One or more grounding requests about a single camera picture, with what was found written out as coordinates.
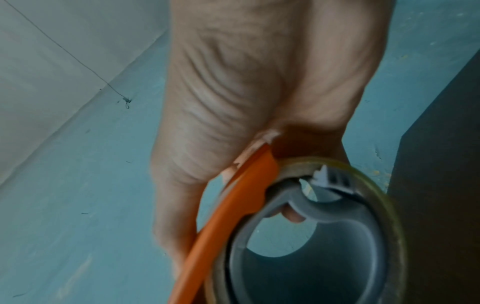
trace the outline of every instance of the painted floor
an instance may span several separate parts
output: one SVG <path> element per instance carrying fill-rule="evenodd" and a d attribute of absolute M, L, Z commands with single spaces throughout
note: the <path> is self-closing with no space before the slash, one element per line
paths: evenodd
<path fill-rule="evenodd" d="M 385 58 L 348 126 L 352 164 L 388 187 L 401 136 L 480 48 L 480 3 L 399 1 Z M 101 91 L 0 187 L 0 303 L 166 303 L 170 262 L 151 237 L 149 156 L 169 37 Z M 221 183 L 207 189 L 205 222 Z M 283 255 L 311 223 L 281 217 L 252 247 Z"/>

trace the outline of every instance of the white wall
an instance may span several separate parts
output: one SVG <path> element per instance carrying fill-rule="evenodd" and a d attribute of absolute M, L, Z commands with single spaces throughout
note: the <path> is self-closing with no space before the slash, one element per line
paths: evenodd
<path fill-rule="evenodd" d="M 8 0 L 111 81 L 168 26 L 167 0 Z M 0 183 L 105 83 L 0 0 Z"/>

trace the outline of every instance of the wire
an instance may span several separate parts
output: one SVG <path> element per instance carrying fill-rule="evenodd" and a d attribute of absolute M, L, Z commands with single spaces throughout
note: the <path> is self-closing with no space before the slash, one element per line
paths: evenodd
<path fill-rule="evenodd" d="M 103 79 L 99 74 L 97 74 L 94 70 L 92 70 L 91 68 L 87 67 L 83 62 L 81 62 L 80 60 L 78 60 L 77 57 L 75 57 L 72 53 L 70 53 L 69 51 L 67 51 L 64 47 L 62 47 L 60 44 L 58 44 L 55 40 L 53 40 L 52 37 L 50 37 L 49 35 L 47 35 L 44 31 L 41 30 L 41 28 L 39 28 L 35 23 L 33 23 L 33 21 L 31 21 L 27 16 L 25 16 L 22 12 L 20 12 L 16 7 L 14 7 L 10 2 L 8 2 L 7 0 L 3 0 L 6 2 L 6 4 L 8 4 L 12 9 L 14 9 L 17 13 L 19 13 L 20 15 L 22 15 L 23 18 L 25 18 L 28 22 L 31 23 L 31 25 L 33 25 L 34 27 L 36 27 L 37 30 L 39 30 L 42 34 L 45 35 L 45 37 L 47 37 L 48 39 L 50 39 L 53 43 L 55 43 L 57 46 L 59 46 L 62 50 L 64 50 L 67 54 L 69 54 L 70 56 L 72 56 L 72 58 L 74 58 L 76 61 L 78 61 L 78 63 L 80 63 L 82 66 L 86 67 L 87 69 L 89 69 L 92 73 L 94 73 L 98 78 L 100 78 L 103 82 L 106 83 L 106 85 L 108 85 L 109 87 L 111 87 L 112 90 L 114 90 L 117 94 L 119 94 L 120 96 L 123 97 L 123 100 L 126 101 L 126 103 L 130 103 L 132 100 L 125 97 L 123 94 L 119 93 L 117 90 L 115 90 L 114 87 L 112 87 L 108 81 L 106 81 L 105 79 Z"/>

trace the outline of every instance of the orange handle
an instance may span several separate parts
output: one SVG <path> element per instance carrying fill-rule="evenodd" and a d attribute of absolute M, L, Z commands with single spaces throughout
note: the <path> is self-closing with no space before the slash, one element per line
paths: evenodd
<path fill-rule="evenodd" d="M 279 166 L 268 145 L 258 149 L 235 173 L 220 195 L 218 208 L 198 234 L 173 286 L 169 304 L 192 303 L 239 221 L 262 209 L 265 191 L 278 173 Z"/>

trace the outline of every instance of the human hand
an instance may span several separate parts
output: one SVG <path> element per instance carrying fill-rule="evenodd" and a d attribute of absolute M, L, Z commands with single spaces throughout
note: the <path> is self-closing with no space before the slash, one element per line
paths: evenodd
<path fill-rule="evenodd" d="M 178 272 L 200 198 L 263 142 L 275 157 L 341 157 L 383 56 L 388 0 L 171 0 L 165 102 L 151 156 L 153 232 Z M 286 209 L 289 219 L 300 220 Z"/>

